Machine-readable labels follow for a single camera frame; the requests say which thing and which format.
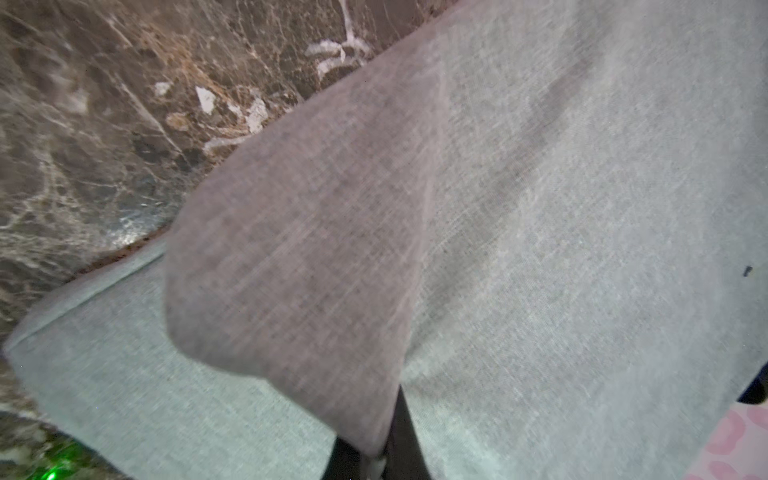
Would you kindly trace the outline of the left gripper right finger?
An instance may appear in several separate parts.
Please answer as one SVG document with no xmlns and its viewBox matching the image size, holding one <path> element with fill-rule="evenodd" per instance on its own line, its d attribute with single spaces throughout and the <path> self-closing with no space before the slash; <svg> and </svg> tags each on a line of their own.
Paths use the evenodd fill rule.
<svg viewBox="0 0 768 480">
<path fill-rule="evenodd" d="M 404 391 L 399 388 L 387 437 L 383 480 L 431 480 L 415 432 Z"/>
</svg>

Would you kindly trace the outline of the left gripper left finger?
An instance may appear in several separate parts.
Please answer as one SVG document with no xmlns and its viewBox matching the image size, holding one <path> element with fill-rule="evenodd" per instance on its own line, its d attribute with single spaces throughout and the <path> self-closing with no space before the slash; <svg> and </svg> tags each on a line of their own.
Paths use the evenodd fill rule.
<svg viewBox="0 0 768 480">
<path fill-rule="evenodd" d="M 362 457 L 358 450 L 336 438 L 322 480 L 362 480 Z"/>
</svg>

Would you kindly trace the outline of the grey laptop sleeve top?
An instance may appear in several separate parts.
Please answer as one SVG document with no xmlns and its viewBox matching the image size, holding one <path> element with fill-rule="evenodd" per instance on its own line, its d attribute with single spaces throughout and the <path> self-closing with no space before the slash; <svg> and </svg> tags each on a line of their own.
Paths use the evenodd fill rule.
<svg viewBox="0 0 768 480">
<path fill-rule="evenodd" d="M 175 346 L 434 477 L 763 479 L 767 5 L 463 1 L 239 147 Z"/>
</svg>

